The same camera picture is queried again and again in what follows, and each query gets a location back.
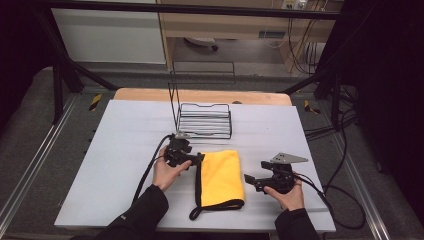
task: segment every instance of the black sleeve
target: black sleeve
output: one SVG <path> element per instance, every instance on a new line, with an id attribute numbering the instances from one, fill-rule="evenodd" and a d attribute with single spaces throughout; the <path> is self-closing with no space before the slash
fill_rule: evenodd
<path id="1" fill-rule="evenodd" d="M 162 190 L 151 185 L 125 213 L 118 216 L 93 240 L 152 239 L 156 226 L 168 207 L 168 200 Z"/>
<path id="2" fill-rule="evenodd" d="M 320 239 L 304 208 L 282 212 L 275 220 L 275 227 L 281 240 Z"/>

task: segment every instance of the metal dish rack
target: metal dish rack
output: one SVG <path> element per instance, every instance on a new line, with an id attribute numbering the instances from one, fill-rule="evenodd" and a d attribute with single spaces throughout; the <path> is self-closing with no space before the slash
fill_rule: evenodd
<path id="1" fill-rule="evenodd" d="M 205 65 L 207 69 L 197 66 L 197 70 L 179 69 L 176 65 L 187 63 Z M 212 69 L 212 65 L 226 66 L 226 69 Z M 195 84 L 235 84 L 233 62 L 173 62 L 171 71 L 172 81 L 168 83 L 171 99 L 172 114 L 174 116 L 177 132 L 184 132 L 191 138 L 231 139 L 232 122 L 231 111 L 228 104 L 199 104 L 187 103 L 180 100 L 178 89 L 180 85 Z M 196 79 L 199 75 L 209 80 Z M 225 80 L 213 80 L 221 77 Z"/>

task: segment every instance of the yellow towel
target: yellow towel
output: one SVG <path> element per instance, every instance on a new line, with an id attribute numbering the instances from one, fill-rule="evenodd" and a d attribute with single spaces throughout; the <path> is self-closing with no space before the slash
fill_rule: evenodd
<path id="1" fill-rule="evenodd" d="M 235 150 L 207 152 L 196 172 L 196 205 L 190 219 L 202 210 L 237 210 L 244 205 L 240 159 Z"/>

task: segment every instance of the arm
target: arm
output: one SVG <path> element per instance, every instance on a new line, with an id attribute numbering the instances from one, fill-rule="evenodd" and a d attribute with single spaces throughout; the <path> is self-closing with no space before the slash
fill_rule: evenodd
<path id="1" fill-rule="evenodd" d="M 164 153 L 165 147 L 161 149 L 159 156 L 163 156 Z M 186 161 L 173 168 L 163 157 L 158 158 L 154 165 L 152 185 L 94 240 L 152 239 L 156 226 L 168 211 L 168 200 L 164 192 L 190 164 L 191 161 Z"/>
<path id="2" fill-rule="evenodd" d="M 275 220 L 275 227 L 280 239 L 320 239 L 305 210 L 302 181 L 297 179 L 293 189 L 287 194 L 280 194 L 270 187 L 265 187 L 264 190 L 275 198 L 280 203 L 281 209 L 284 210 Z"/>

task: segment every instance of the white table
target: white table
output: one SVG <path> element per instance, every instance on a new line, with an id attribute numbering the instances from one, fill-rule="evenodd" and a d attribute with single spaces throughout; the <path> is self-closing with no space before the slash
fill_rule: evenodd
<path id="1" fill-rule="evenodd" d="M 192 140 L 192 153 L 236 149 L 242 174 L 258 178 L 272 175 L 261 168 L 260 162 L 270 160 L 278 152 L 305 157 L 309 161 L 292 164 L 293 169 L 310 177 L 320 188 L 295 107 L 233 104 L 230 109 L 232 138 Z M 69 229 L 107 226 L 131 205 L 157 144 L 172 132 L 175 127 L 169 102 L 111 100 L 55 225 Z M 150 185 L 152 172 L 143 189 Z M 194 180 L 195 168 L 191 167 L 166 191 L 170 208 L 158 230 L 275 231 L 274 220 L 281 212 L 278 203 L 245 183 L 246 201 L 241 210 L 204 211 L 191 221 L 189 213 L 196 207 Z M 305 207 L 315 229 L 335 231 L 326 206 L 311 187 L 303 186 Z"/>

